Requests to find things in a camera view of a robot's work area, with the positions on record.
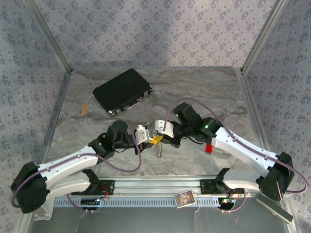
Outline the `black hard case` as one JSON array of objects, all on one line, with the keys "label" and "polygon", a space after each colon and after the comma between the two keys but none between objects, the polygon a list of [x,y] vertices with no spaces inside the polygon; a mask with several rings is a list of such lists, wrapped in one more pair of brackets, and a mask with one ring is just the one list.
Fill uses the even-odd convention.
[{"label": "black hard case", "polygon": [[93,90],[97,102],[110,117],[119,115],[152,92],[151,84],[131,68]]}]

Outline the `colourful playing card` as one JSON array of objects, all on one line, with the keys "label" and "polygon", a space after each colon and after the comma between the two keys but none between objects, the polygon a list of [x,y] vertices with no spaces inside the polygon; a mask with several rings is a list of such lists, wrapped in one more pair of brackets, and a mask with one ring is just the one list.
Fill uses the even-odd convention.
[{"label": "colourful playing card", "polygon": [[194,205],[197,203],[192,190],[187,190],[187,191],[174,194],[173,197],[174,197],[177,209],[187,207],[190,205]]}]

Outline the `left black controller board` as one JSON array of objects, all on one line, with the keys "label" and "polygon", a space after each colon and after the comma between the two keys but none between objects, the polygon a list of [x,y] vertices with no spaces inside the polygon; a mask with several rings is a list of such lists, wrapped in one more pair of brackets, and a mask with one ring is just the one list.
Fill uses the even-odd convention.
[{"label": "left black controller board", "polygon": [[93,199],[88,199],[88,198],[82,198],[80,201],[81,205],[90,205],[90,206],[95,206],[95,205],[100,205],[101,200],[98,198],[93,198]]}]

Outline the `grey metal bar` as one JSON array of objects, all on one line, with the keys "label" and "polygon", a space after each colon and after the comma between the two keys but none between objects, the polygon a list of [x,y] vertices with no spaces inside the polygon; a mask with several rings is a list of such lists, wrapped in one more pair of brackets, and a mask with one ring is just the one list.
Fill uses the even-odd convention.
[{"label": "grey metal bar", "polygon": [[268,210],[271,214],[286,222],[287,224],[291,224],[293,220],[293,216],[285,211],[279,204],[268,199],[260,193],[257,193],[254,196],[254,201],[262,205],[266,210]]}]

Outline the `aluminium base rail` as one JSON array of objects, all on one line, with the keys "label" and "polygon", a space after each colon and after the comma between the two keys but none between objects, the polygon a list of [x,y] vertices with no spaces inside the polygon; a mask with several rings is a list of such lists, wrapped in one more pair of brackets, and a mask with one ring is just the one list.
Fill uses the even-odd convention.
[{"label": "aluminium base rail", "polygon": [[[216,179],[223,181],[229,188],[242,188],[247,196],[253,196],[259,192],[259,186],[254,180],[253,173],[236,174],[235,176],[218,178],[216,176],[123,176],[106,177],[91,180],[86,174],[78,173],[63,179],[47,180],[48,197],[59,197],[66,194],[83,196],[82,192],[90,187],[91,183],[99,180],[114,180],[115,187],[113,195],[107,196],[172,196],[175,193],[192,190],[196,195],[201,194],[200,180]],[[225,194],[207,194],[205,196],[224,197]]]}]

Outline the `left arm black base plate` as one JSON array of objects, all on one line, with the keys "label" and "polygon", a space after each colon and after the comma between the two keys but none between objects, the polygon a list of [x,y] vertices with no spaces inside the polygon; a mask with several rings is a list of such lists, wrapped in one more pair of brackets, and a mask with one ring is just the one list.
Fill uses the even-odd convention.
[{"label": "left arm black base plate", "polygon": [[113,195],[114,187],[114,180],[99,180],[97,182],[91,183],[90,187],[82,192],[82,195]]}]

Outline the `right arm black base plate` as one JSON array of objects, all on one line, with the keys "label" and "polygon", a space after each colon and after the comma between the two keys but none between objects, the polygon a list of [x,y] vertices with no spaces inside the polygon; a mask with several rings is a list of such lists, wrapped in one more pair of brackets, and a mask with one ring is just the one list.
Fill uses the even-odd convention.
[{"label": "right arm black base plate", "polygon": [[229,188],[223,181],[212,180],[212,179],[202,179],[200,180],[201,194],[244,194],[242,188],[232,189]]}]

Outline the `aluminium table side rail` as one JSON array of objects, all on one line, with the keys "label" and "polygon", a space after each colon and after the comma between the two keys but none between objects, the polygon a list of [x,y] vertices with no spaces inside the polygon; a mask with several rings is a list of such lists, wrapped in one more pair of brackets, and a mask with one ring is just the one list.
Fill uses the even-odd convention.
[{"label": "aluminium table side rail", "polygon": [[242,75],[239,68],[235,68],[234,70],[242,92],[242,99],[246,104],[247,113],[255,137],[255,142],[251,143],[249,139],[246,139],[246,137],[243,136],[243,142],[255,151],[263,153],[263,156],[260,156],[248,149],[243,149],[242,161],[249,164],[259,175],[265,177],[269,173],[268,168],[273,167],[275,164],[274,161],[265,160],[265,156],[275,158],[275,153],[271,152],[270,147],[268,146],[266,136],[263,132],[263,126],[260,122],[256,104],[254,102],[254,98],[252,97],[247,80]]},{"label": "aluminium table side rail", "polygon": [[56,124],[57,124],[57,121],[58,121],[58,118],[60,115],[60,111],[62,108],[62,104],[63,104],[64,98],[66,95],[66,91],[68,88],[68,84],[69,84],[72,72],[73,72],[73,70],[71,70],[69,72],[69,74],[66,74],[64,76],[63,82],[60,86],[60,91],[57,95],[54,107],[52,109],[52,114],[50,117],[48,127],[46,129],[46,133],[45,133],[43,143],[41,144],[39,151],[35,152],[34,155],[32,156],[33,162],[42,163],[42,162],[45,162],[47,159],[47,154],[48,154],[49,149],[50,149],[51,144],[52,144],[52,139],[53,139],[54,132],[56,129]]}]

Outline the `grey plastic bracket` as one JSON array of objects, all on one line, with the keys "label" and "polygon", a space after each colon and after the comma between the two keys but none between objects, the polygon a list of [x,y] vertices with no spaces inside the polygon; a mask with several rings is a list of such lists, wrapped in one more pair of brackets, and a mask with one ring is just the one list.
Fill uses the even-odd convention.
[{"label": "grey plastic bracket", "polygon": [[52,217],[53,207],[54,202],[52,201],[44,203],[41,207],[32,212],[34,215],[34,220],[50,220]]}]

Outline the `aluminium frame post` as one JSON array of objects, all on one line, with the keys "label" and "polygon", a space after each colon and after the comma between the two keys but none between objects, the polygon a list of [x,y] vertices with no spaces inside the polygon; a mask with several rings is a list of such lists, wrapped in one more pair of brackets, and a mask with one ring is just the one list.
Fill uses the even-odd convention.
[{"label": "aluminium frame post", "polygon": [[72,69],[71,69],[64,53],[62,52],[62,50],[61,50],[61,48],[60,48],[60,46],[56,40],[56,37],[54,36],[51,29],[49,28],[49,25],[48,25],[47,21],[45,20],[44,15],[41,13],[37,3],[35,2],[35,0],[23,0],[23,1],[25,3],[26,7],[28,8],[30,14],[34,18],[34,21],[38,25],[41,33],[43,34],[43,36],[45,38],[45,40],[49,44],[54,55],[58,59],[60,65],[65,70],[65,72],[70,75],[72,72]]},{"label": "aluminium frame post", "polygon": [[263,27],[261,28],[248,56],[246,57],[243,63],[243,66],[241,67],[241,73],[243,76],[245,76],[249,72],[251,66],[255,62],[257,56],[259,55],[259,52],[261,51],[265,42],[267,41],[271,31],[273,30],[279,17],[281,16],[281,13],[283,12],[284,7],[288,3],[288,1],[289,0],[275,1]]}]

